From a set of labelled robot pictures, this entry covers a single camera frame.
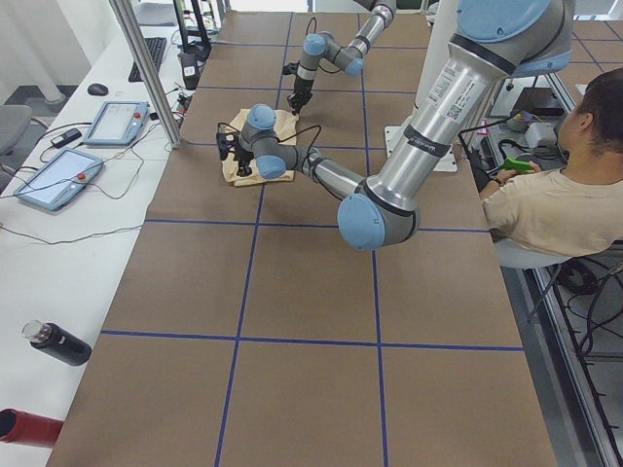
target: white desk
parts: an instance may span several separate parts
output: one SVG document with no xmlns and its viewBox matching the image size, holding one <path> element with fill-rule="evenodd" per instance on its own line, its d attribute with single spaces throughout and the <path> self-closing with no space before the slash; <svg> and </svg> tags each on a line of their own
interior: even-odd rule
<svg viewBox="0 0 623 467">
<path fill-rule="evenodd" d="M 165 91 L 175 88 L 175 82 L 183 83 L 177 49 L 169 47 L 174 31 L 170 27 L 143 29 L 145 36 L 167 38 L 166 56 L 160 70 Z M 128 45 L 120 33 L 76 89 L 51 128 L 90 122 L 106 100 L 149 101 L 142 83 L 128 82 L 131 64 Z M 106 85 L 109 94 L 103 97 L 88 95 L 87 87 L 95 82 Z M 172 104 L 177 92 L 168 97 Z M 153 123 L 148 123 L 141 135 L 151 125 Z M 25 165 L 40 166 L 39 155 L 49 145 L 49 138 L 39 143 Z M 13 231 L 49 241 L 139 226 L 162 176 L 169 148 L 161 126 L 154 128 L 135 146 L 145 163 L 138 179 L 119 200 L 106 197 L 94 187 L 87 187 L 60 212 L 47 213 L 15 198 L 0 199 L 0 222 Z M 119 151 L 84 147 L 81 150 L 104 159 Z M 53 154 L 49 151 L 46 157 Z M 118 196 L 128 186 L 139 164 L 140 160 L 128 152 L 105 164 L 94 183 L 107 193 Z M 12 193 L 18 185 L 18 180 L 12 181 L 4 195 Z M 91 345 L 95 344 L 137 236 L 138 230 L 134 230 L 50 246 L 0 231 L 0 296 L 3 298 L 0 308 L 0 372 L 3 381 L 0 410 L 14 408 L 65 419 L 86 365 L 70 367 L 31 348 L 20 335 L 21 327 L 31 319 L 52 321 Z M 0 465 L 44 466 L 50 453 L 50 449 L 0 443 Z"/>
</svg>

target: blue joint cap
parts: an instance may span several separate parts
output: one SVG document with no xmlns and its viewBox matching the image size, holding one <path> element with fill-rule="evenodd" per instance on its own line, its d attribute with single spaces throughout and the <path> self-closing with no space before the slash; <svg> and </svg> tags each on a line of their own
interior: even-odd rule
<svg viewBox="0 0 623 467">
<path fill-rule="evenodd" d="M 319 34 L 309 34 L 303 43 L 303 50 L 309 55 L 322 55 L 327 50 L 327 43 Z"/>
<path fill-rule="evenodd" d="M 363 60 L 361 58 L 356 58 L 351 63 L 348 64 L 346 71 L 349 76 L 359 76 L 363 71 Z"/>
<path fill-rule="evenodd" d="M 568 51 L 549 58 L 520 63 L 520 65 L 515 69 L 512 78 L 525 78 L 528 76 L 543 75 L 546 73 L 561 71 L 568 65 L 570 58 L 571 51 Z"/>
<path fill-rule="evenodd" d="M 552 0 L 460 0 L 458 30 L 474 42 L 502 42 L 535 24 L 551 3 Z"/>
<path fill-rule="evenodd" d="M 285 161 L 277 156 L 260 156 L 256 163 L 260 175 L 267 180 L 275 180 L 285 173 Z"/>
<path fill-rule="evenodd" d="M 276 113 L 266 104 L 255 104 L 251 107 L 246 122 L 257 129 L 273 129 L 276 123 Z"/>
<path fill-rule="evenodd" d="M 342 238 L 357 250 L 376 250 L 385 241 L 385 221 L 368 197 L 355 194 L 342 200 L 338 209 Z"/>
</svg>

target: red bottle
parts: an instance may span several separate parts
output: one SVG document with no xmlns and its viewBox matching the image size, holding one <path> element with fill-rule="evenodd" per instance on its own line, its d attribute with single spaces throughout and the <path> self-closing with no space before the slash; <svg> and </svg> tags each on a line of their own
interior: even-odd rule
<svg viewBox="0 0 623 467">
<path fill-rule="evenodd" d="M 5 409 L 0 412 L 0 441 L 19 445 L 52 448 L 62 421 L 33 413 Z"/>
</svg>

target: beige t-shirt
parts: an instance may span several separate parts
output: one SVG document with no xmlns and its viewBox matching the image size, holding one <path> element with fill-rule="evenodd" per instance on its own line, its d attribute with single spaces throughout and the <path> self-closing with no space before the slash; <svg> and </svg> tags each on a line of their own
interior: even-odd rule
<svg viewBox="0 0 623 467">
<path fill-rule="evenodd" d="M 482 204 L 490 229 L 541 253 L 584 256 L 623 237 L 623 181 L 583 185 L 548 170 L 513 177 Z"/>
</svg>

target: beige cloth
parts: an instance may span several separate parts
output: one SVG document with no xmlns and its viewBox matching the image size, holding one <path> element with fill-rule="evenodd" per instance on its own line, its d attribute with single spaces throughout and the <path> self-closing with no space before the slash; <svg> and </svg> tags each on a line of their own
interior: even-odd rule
<svg viewBox="0 0 623 467">
<path fill-rule="evenodd" d="M 548 170 L 513 177 L 482 204 L 490 229 L 541 253 L 584 256 L 623 237 L 623 182 L 583 185 Z"/>
<path fill-rule="evenodd" d="M 246 116 L 250 109 L 242 109 L 236 117 L 230 122 L 230 125 L 234 128 L 242 129 L 244 122 L 246 122 Z M 296 123 L 299 121 L 298 115 L 292 115 L 285 110 L 275 110 L 276 123 L 275 133 L 279 139 L 285 139 L 296 133 Z M 296 144 L 296 137 L 288 139 L 283 144 Z M 238 162 L 234 161 L 234 155 L 230 154 L 225 161 L 223 161 L 223 176 L 225 180 L 233 183 L 235 187 L 245 187 L 248 185 L 258 185 L 266 182 L 291 182 L 294 180 L 294 171 L 286 170 L 283 175 L 274 179 L 266 180 L 260 175 L 255 160 L 251 161 L 251 175 L 248 177 L 238 177 Z"/>
</svg>

